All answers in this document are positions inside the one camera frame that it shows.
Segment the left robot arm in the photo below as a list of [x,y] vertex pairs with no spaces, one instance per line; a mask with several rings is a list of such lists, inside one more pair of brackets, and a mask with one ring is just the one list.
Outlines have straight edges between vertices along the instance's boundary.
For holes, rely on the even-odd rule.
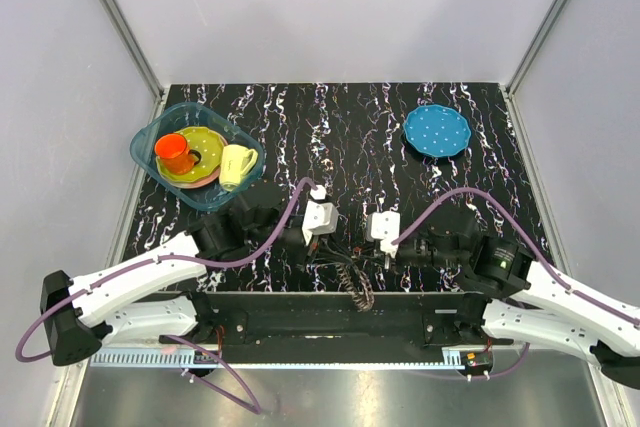
[[57,367],[90,358],[113,341],[188,336],[196,343],[215,333],[216,319],[196,294],[146,302],[168,286],[252,263],[273,244],[290,262],[309,263],[323,235],[335,232],[339,213],[324,187],[303,179],[292,198],[258,181],[168,241],[116,266],[70,277],[58,270],[42,284],[38,324],[46,357]]

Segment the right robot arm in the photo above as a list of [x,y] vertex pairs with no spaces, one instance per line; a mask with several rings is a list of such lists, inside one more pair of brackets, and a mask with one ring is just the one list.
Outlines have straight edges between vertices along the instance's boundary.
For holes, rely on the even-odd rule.
[[366,221],[374,257],[394,270],[432,268],[453,273],[463,295],[455,313],[427,341],[445,345],[509,340],[579,358],[608,379],[639,386],[639,317],[626,305],[570,279],[514,240],[490,236],[463,211],[434,215],[399,245],[400,215],[373,213]]

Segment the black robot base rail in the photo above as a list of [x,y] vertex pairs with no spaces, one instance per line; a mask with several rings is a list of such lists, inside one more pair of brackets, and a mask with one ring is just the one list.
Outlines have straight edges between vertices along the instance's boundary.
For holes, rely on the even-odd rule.
[[346,294],[196,293],[202,324],[194,341],[220,340],[230,363],[371,364],[444,362],[446,347],[484,346],[483,303],[471,294],[382,293],[360,312]]

